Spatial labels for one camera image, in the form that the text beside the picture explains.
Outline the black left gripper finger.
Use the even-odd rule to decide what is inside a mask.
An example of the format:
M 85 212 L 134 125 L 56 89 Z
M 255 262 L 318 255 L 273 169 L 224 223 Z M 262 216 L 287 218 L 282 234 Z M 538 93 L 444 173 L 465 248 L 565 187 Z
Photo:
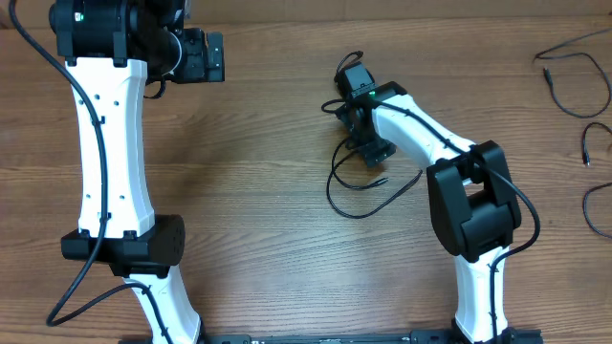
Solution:
M 224 66 L 224 39 L 220 32 L 208 32 L 208 66 L 223 67 Z
M 225 66 L 223 64 L 215 64 L 212 67 L 207 67 L 207 82 L 224 82 L 225 81 Z

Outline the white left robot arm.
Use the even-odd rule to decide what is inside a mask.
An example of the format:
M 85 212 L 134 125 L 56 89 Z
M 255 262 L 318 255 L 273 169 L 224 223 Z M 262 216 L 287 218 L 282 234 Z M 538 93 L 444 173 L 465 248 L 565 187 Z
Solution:
M 183 219 L 157 214 L 144 169 L 142 113 L 151 83 L 221 82 L 223 37 L 186 28 L 184 0 L 60 0 L 49 11 L 74 79 L 82 191 L 63 256 L 105 264 L 138 298 L 154 343 L 202 343 L 180 272 Z

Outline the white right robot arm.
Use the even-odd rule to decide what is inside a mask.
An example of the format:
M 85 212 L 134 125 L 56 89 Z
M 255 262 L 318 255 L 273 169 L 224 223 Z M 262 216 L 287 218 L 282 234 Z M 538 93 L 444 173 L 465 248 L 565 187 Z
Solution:
M 503 310 L 503 271 L 522 221 L 520 192 L 501 147 L 453 134 L 398 83 L 377 84 L 358 60 L 340 63 L 334 82 L 333 113 L 348 131 L 342 146 L 370 167 L 402 151 L 426 178 L 432 227 L 456 272 L 458 306 L 446 340 L 517 342 Z

